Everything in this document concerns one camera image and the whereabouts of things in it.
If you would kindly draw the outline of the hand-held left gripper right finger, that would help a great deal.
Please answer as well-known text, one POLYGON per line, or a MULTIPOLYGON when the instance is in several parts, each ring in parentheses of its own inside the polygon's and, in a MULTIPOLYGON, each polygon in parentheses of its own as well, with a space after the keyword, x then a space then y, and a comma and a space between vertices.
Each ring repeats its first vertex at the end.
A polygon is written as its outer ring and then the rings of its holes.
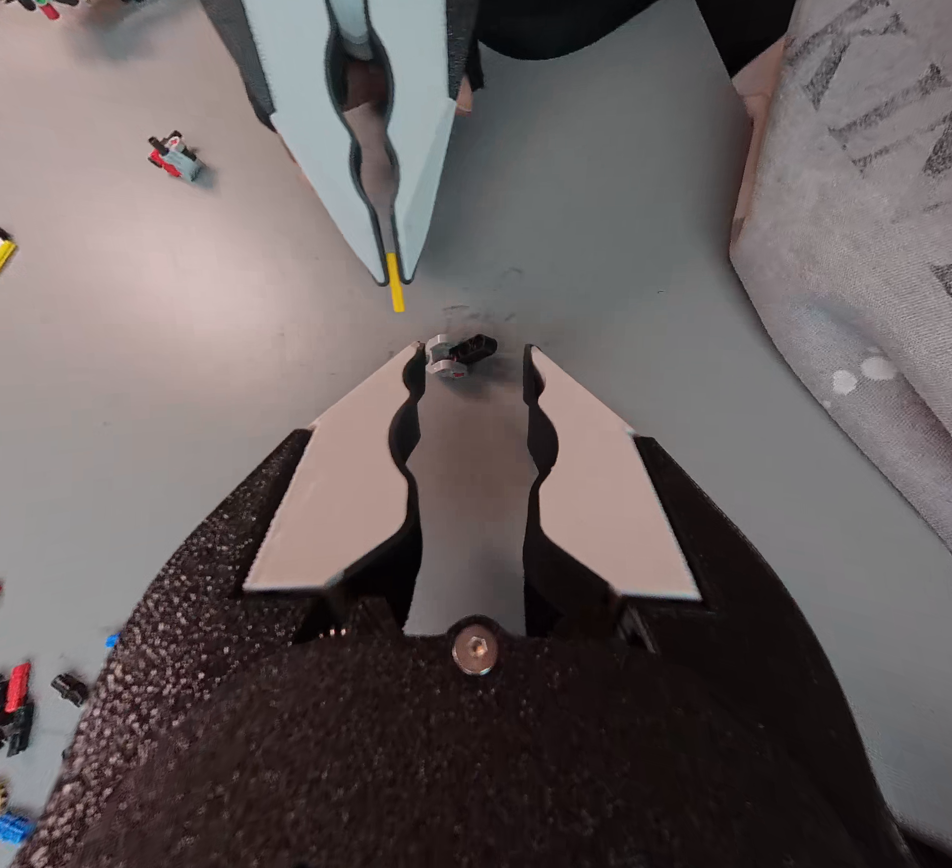
POLYGON ((635 430, 536 346, 529 365, 556 439, 539 491, 541 533, 619 596, 700 599, 635 430))

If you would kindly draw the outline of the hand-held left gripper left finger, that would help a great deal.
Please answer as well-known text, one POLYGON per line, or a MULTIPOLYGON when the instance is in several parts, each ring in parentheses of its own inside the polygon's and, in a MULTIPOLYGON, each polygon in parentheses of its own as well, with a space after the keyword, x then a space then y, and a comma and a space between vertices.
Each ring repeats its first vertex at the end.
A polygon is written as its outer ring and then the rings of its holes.
POLYGON ((412 523, 408 461, 421 437, 425 377, 424 346, 413 341, 310 423, 243 591, 328 589, 412 523))

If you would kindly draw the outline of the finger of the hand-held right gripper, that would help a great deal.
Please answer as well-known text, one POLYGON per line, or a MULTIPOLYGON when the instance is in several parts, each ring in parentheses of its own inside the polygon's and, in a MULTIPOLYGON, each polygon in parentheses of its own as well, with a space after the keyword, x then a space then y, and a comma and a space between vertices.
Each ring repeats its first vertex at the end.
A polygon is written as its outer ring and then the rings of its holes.
POLYGON ((331 88, 337 31, 328 0, 241 0, 273 105, 270 121, 346 243, 387 284, 360 149, 331 88))
POLYGON ((446 0, 364 0, 387 74, 387 154, 396 172, 391 209, 399 276, 411 282, 425 245, 455 120, 446 0))

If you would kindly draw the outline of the small grey toy brick assembly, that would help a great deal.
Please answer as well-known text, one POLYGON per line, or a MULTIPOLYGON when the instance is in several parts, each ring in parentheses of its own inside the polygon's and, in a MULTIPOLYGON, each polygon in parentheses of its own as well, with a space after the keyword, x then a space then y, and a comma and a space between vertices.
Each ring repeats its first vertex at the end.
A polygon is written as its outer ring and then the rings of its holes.
POLYGON ((162 138, 150 136, 149 146, 149 162, 175 179, 195 184, 204 170, 205 165, 179 131, 162 138))
POLYGON ((470 373, 471 366, 493 356, 497 350, 497 339, 486 334, 460 340, 440 334, 424 346, 425 371, 444 378, 461 378, 470 373))

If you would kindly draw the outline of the grey desk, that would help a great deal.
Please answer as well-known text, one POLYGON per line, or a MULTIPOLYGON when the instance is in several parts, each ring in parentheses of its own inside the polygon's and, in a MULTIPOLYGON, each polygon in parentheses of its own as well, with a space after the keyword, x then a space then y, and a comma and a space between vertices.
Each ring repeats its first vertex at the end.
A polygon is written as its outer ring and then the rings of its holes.
POLYGON ((552 62, 484 48, 408 310, 394 314, 197 0, 2 9, 2 671, 33 664, 43 808, 105 641, 293 429, 411 341, 486 332, 427 385, 408 629, 523 630, 534 467, 522 350, 664 449, 768 560, 857 716, 888 803, 950 842, 950 554, 776 353, 727 256, 748 133, 693 0, 552 62), (195 184, 153 166, 179 131, 195 184))

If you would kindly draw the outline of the person's right hand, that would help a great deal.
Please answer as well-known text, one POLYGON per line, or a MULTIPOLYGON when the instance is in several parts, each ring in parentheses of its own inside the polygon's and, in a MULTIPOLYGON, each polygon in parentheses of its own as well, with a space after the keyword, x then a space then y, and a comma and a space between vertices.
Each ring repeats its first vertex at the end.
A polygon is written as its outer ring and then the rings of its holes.
MULTIPOLYGON (((381 65, 361 60, 348 60, 345 73, 344 109, 351 111, 368 105, 379 114, 387 110, 387 74, 381 65)), ((464 76, 457 100, 456 112, 466 116, 472 111, 473 90, 468 76, 464 76)))

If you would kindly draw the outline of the pile of small connector pins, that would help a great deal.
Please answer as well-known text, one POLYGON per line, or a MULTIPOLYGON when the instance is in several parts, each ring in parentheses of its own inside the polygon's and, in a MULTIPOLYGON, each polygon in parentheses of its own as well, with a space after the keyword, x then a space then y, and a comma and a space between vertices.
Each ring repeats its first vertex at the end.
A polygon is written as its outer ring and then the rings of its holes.
MULTIPOLYGON (((2 675, 2 762, 23 755, 32 744, 36 722, 36 701, 31 695, 32 663, 23 661, 2 675)), ((89 701, 91 686, 73 671, 64 671, 52 680, 54 692, 82 711, 89 701)), ((35 833, 40 809, 21 803, 10 789, 9 773, 2 770, 2 844, 20 848, 35 833)))

